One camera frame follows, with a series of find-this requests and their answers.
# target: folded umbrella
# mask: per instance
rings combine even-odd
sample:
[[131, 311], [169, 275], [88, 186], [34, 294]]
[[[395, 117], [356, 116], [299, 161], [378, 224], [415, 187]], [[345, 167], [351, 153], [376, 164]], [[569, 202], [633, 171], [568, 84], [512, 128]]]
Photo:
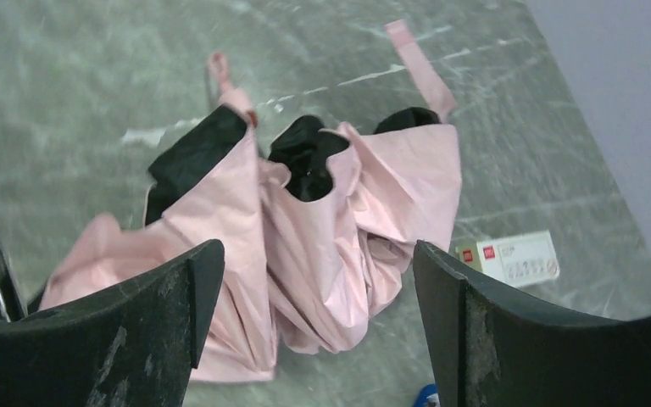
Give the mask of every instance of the folded umbrella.
[[225, 57], [209, 60], [221, 105], [149, 167], [145, 226], [122, 231], [99, 215], [49, 278], [41, 309], [137, 276], [212, 239], [225, 247], [225, 272], [192, 380], [251, 382], [274, 375], [277, 341], [267, 296], [255, 115], [233, 87]]
[[261, 163], [270, 302], [297, 352], [354, 347], [400, 291], [415, 242], [450, 245], [461, 182], [453, 95], [403, 21], [387, 31], [429, 109], [397, 112], [371, 136], [304, 116]]
[[270, 380], [277, 337], [266, 284], [257, 120], [248, 95], [231, 84], [225, 56], [215, 53], [209, 68], [221, 105], [148, 168], [156, 184], [144, 220], [147, 228], [168, 225], [191, 246], [210, 237], [225, 246], [223, 287], [203, 351], [208, 364], [192, 379]]

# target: white wall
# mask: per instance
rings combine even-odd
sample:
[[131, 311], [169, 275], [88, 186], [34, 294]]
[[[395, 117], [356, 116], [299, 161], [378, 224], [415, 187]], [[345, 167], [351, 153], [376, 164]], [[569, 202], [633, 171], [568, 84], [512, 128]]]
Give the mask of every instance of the white wall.
[[651, 252], [651, 0], [526, 0]]

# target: umbrella strap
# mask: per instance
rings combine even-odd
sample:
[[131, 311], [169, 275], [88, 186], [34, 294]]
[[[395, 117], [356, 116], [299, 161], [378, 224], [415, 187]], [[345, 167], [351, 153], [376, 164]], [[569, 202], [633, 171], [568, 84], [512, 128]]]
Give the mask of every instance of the umbrella strap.
[[405, 21], [398, 20], [387, 24], [386, 31], [420, 95], [442, 122], [447, 123], [448, 114], [455, 108], [453, 94], [418, 47]]
[[231, 73], [228, 71], [228, 59], [223, 53], [211, 54], [209, 57], [209, 71], [211, 76], [218, 82], [221, 94], [233, 89]]

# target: small cardboard box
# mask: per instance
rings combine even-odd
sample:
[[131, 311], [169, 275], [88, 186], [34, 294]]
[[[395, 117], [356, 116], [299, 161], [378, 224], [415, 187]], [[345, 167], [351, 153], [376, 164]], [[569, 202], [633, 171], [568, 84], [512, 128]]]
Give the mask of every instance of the small cardboard box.
[[555, 280], [560, 274], [550, 231], [461, 244], [460, 261], [512, 287]]

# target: gray marble floor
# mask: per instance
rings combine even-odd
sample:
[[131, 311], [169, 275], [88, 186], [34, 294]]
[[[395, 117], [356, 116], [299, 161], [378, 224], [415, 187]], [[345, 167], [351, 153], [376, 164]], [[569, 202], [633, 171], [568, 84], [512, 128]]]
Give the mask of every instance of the gray marble floor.
[[[371, 130], [421, 104], [382, 25], [405, 18], [459, 101], [454, 240], [549, 229], [561, 277], [529, 293], [651, 314], [651, 257], [547, 45], [518, 0], [0, 0], [0, 239], [31, 296], [97, 213], [136, 227], [145, 167], [209, 111], [216, 49], [268, 144], [318, 114]], [[157, 147], [127, 129], [166, 127]], [[186, 406], [409, 405], [431, 368], [413, 278], [344, 354], [281, 352], [272, 383], [192, 385]]]

